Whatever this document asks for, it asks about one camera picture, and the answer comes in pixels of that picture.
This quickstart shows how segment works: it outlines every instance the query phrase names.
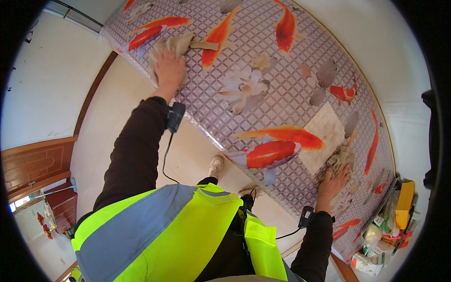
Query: high-visibility vest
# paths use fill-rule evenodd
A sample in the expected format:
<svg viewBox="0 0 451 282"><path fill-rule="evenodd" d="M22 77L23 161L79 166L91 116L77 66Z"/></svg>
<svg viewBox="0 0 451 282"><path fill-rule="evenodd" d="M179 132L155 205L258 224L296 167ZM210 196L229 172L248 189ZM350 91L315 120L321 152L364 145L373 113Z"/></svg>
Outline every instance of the high-visibility vest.
<svg viewBox="0 0 451 282"><path fill-rule="evenodd" d="M87 282L194 281L242 205L212 183L166 185L96 211L79 225L72 247ZM247 214L244 238L255 273L298 281L277 248L276 228Z"/></svg>
<svg viewBox="0 0 451 282"><path fill-rule="evenodd" d="M72 277L75 278L77 282L80 282L83 278L80 267L78 265L70 271L70 275L72 275Z"/></svg>

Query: leg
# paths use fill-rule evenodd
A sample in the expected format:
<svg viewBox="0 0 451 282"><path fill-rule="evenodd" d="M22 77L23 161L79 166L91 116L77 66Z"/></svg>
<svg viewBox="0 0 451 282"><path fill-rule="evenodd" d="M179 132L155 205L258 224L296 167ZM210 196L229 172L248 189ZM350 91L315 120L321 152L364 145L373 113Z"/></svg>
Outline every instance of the leg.
<svg viewBox="0 0 451 282"><path fill-rule="evenodd" d="M207 185L208 183L213 183L214 185L218 184L218 179L214 176L205 177L197 185Z"/></svg>
<svg viewBox="0 0 451 282"><path fill-rule="evenodd" d="M208 177L202 179L197 185L207 185L208 183L218 184L219 176L221 176L222 167L224 166L224 158L215 156L210 162L208 169Z"/></svg>
<svg viewBox="0 0 451 282"><path fill-rule="evenodd" d="M238 196L243 200L244 205L246 205L247 210L252 212L252 207L254 204L254 201L265 194L265 192L258 187L257 185L249 187L249 188L243 188L240 192L238 192Z"/></svg>

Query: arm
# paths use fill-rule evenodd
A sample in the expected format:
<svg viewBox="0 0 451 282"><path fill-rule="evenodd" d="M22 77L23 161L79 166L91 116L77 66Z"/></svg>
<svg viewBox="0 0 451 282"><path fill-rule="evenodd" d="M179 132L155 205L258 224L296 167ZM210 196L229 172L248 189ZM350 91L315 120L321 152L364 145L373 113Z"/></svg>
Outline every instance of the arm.
<svg viewBox="0 0 451 282"><path fill-rule="evenodd" d="M185 72L184 57L175 60L175 50L165 49L158 55L158 62L155 73L160 87L154 97L141 101L133 110L116 139L105 184L93 211L156 188L159 142L167 128L167 103Z"/></svg>
<svg viewBox="0 0 451 282"><path fill-rule="evenodd" d="M318 188L316 216L307 227L301 248L291 265L291 271L308 282L324 281L332 248L331 197L346 185L349 179L348 166L331 179L332 170L326 171Z"/></svg>

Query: shoe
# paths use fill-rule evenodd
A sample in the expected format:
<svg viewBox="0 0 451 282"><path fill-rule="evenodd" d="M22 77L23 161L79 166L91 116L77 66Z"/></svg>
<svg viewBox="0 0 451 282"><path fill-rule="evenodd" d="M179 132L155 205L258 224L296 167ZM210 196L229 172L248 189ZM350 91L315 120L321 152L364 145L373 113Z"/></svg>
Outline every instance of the shoe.
<svg viewBox="0 0 451 282"><path fill-rule="evenodd" d="M221 176L222 167L224 166L224 158L221 156L215 156L210 162L210 168L208 169L208 176L213 176L219 180Z"/></svg>
<svg viewBox="0 0 451 282"><path fill-rule="evenodd" d="M243 197L244 195L251 195L254 198L254 200L257 199L258 197L263 196L264 194L266 194L265 191L263 191L257 185L250 188L244 188L240 192L238 192L238 196L240 198Z"/></svg>

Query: yellow box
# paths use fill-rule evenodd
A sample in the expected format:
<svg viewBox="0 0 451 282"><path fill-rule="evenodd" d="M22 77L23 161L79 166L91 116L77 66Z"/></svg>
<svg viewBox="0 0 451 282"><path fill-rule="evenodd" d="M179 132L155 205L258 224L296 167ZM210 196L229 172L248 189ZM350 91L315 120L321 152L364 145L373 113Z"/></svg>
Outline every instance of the yellow box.
<svg viewBox="0 0 451 282"><path fill-rule="evenodd" d="M409 210L412 207L412 200L415 193L415 182L405 182L401 185L398 204L396 205L396 227L406 229L409 221Z"/></svg>

